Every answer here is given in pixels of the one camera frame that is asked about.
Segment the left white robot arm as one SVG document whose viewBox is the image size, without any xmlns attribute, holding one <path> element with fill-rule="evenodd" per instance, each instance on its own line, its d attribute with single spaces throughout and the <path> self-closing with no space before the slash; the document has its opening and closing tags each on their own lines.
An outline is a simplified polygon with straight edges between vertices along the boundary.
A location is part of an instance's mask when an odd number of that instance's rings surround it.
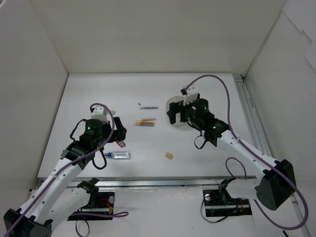
<svg viewBox="0 0 316 237">
<path fill-rule="evenodd" d="M 119 117 L 84 120 L 84 133 L 62 152 L 49 177 L 18 209 L 9 209 L 4 217 L 6 237 L 49 237 L 53 231 L 81 207 L 98 203 L 98 179 L 81 182 L 66 199 L 60 196 L 68 185 L 108 143 L 123 141 L 127 130 Z"/>
</svg>

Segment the white round divided organizer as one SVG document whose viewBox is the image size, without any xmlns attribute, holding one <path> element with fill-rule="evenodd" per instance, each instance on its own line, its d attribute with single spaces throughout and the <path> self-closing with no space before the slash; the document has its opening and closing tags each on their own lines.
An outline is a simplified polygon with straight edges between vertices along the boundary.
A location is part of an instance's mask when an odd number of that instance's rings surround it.
<svg viewBox="0 0 316 237">
<path fill-rule="evenodd" d="M 166 116 L 171 125 L 181 125 L 192 120 L 191 106 L 195 99 L 174 96 L 166 103 Z"/>
</svg>

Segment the green grey marker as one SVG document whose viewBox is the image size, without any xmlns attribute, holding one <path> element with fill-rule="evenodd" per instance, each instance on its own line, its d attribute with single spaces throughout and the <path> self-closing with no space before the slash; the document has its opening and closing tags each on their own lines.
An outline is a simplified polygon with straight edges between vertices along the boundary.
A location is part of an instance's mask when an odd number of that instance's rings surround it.
<svg viewBox="0 0 316 237">
<path fill-rule="evenodd" d="M 134 126 L 143 126 L 143 127 L 155 127 L 155 124 L 151 123 L 134 123 Z"/>
</svg>

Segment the dark pen in clear sleeve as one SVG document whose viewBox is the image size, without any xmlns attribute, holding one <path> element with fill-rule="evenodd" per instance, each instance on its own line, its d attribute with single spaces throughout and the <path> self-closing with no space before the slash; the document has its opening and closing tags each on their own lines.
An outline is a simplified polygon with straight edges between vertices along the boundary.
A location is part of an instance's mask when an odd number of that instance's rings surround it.
<svg viewBox="0 0 316 237">
<path fill-rule="evenodd" d="M 159 109 L 159 107 L 158 106 L 141 106 L 138 109 L 140 109 L 140 110 L 157 110 L 157 109 Z"/>
</svg>

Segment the orange tip brown marker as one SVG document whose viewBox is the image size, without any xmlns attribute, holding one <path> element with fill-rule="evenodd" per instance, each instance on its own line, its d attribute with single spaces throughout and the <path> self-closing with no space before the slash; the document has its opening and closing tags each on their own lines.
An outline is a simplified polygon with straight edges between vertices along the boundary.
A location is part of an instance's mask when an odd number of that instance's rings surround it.
<svg viewBox="0 0 316 237">
<path fill-rule="evenodd" d="M 134 122 L 134 123 L 151 123 L 151 124 L 156 124 L 154 121 L 152 121 L 152 122 Z"/>
</svg>

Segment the small wooden clip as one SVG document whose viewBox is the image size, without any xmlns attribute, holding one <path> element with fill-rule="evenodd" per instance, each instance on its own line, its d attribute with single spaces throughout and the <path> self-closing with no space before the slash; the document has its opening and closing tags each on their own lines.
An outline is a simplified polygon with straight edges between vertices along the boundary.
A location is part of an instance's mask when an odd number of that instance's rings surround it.
<svg viewBox="0 0 316 237">
<path fill-rule="evenodd" d="M 165 156 L 166 156 L 168 159 L 172 159 L 172 158 L 173 158 L 173 154 L 171 154 L 171 153 L 166 153 Z"/>
</svg>

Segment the aluminium frame rail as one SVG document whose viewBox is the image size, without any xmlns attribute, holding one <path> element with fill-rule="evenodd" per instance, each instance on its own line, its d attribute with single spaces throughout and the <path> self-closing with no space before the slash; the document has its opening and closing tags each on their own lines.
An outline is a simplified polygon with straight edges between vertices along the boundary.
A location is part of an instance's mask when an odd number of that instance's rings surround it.
<svg viewBox="0 0 316 237">
<path fill-rule="evenodd" d="M 254 146 L 263 153 L 271 155 L 271 149 L 264 133 L 249 86 L 242 75 L 233 74 L 233 78 Z M 292 194 L 290 201 L 298 222 L 302 222 L 305 216 L 304 203 L 296 193 Z"/>
<path fill-rule="evenodd" d="M 114 188 L 149 188 L 149 187 L 188 187 L 217 186 L 231 176 L 200 176 L 200 177 L 160 177 L 160 178 L 106 178 L 97 177 L 97 186 Z"/>
</svg>

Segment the aluminium frame rail right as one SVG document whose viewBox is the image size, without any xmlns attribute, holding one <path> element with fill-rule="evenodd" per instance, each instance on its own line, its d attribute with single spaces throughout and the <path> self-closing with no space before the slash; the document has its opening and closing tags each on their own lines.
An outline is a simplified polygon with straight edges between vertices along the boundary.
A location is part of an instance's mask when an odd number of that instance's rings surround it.
<svg viewBox="0 0 316 237">
<path fill-rule="evenodd" d="M 264 133 L 249 86 L 242 75 L 233 74 L 233 78 L 254 146 L 263 153 L 271 155 L 271 149 Z M 296 193 L 292 194 L 290 201 L 298 222 L 302 222 L 305 216 L 304 203 Z"/>
</svg>

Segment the aluminium frame rail front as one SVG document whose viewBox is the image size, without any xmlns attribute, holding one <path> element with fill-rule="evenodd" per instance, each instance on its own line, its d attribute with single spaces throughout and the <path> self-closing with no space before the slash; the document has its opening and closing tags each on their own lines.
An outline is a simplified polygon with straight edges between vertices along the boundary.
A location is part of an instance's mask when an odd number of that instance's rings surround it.
<svg viewBox="0 0 316 237">
<path fill-rule="evenodd" d="M 231 176 L 200 176 L 200 177 L 160 177 L 160 178 L 106 178 L 97 177 L 97 186 L 114 188 L 149 188 L 149 187 L 188 187 L 217 186 Z"/>
</svg>

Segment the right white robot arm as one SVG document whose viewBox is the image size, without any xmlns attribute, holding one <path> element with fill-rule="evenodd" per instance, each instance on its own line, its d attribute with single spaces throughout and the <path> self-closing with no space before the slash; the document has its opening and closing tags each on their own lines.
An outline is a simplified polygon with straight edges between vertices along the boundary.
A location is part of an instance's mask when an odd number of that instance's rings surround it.
<svg viewBox="0 0 316 237">
<path fill-rule="evenodd" d="M 187 122 L 199 131 L 205 142 L 230 152 L 256 177 L 254 181 L 239 178 L 224 180 L 218 192 L 221 202 L 230 203 L 237 198 L 252 199 L 275 211 L 294 194 L 296 181 L 292 164 L 285 159 L 277 161 L 233 135 L 229 125 L 209 111 L 206 99 L 196 99 L 189 104 L 183 100 L 168 103 L 166 114 L 171 124 L 180 115 L 180 122 Z"/>
</svg>

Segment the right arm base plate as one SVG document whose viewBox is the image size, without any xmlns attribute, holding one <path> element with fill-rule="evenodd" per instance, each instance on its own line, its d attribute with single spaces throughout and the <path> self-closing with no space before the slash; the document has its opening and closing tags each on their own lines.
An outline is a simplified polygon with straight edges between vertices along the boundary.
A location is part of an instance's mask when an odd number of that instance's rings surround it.
<svg viewBox="0 0 316 237">
<path fill-rule="evenodd" d="M 248 199 L 235 198 L 223 200 L 217 189 L 202 190 L 202 214 L 209 218 L 251 216 L 252 210 Z"/>
</svg>

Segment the clear glue bottle blue cap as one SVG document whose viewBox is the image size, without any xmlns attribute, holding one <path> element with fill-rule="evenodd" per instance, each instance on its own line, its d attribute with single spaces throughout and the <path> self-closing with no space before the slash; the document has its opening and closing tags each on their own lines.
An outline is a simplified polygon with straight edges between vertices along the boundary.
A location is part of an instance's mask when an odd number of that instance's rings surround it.
<svg viewBox="0 0 316 237">
<path fill-rule="evenodd" d="M 104 153 L 104 156 L 107 158 L 110 158 L 110 159 L 115 159 L 115 160 L 129 160 L 129 159 L 131 159 L 130 152 L 126 152 L 126 151 Z"/>
</svg>

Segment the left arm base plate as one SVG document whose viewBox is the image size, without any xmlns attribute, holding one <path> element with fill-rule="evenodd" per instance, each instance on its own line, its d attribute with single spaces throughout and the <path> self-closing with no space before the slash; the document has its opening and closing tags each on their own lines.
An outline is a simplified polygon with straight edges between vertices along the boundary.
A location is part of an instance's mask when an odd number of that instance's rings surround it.
<svg viewBox="0 0 316 237">
<path fill-rule="evenodd" d="M 99 192 L 98 197 L 93 205 L 86 205 L 75 213 L 93 213 L 106 215 L 106 217 L 91 216 L 91 215 L 76 215 L 70 216 L 68 221 L 99 221 L 99 220 L 112 220 L 115 202 L 115 192 L 104 191 Z"/>
</svg>

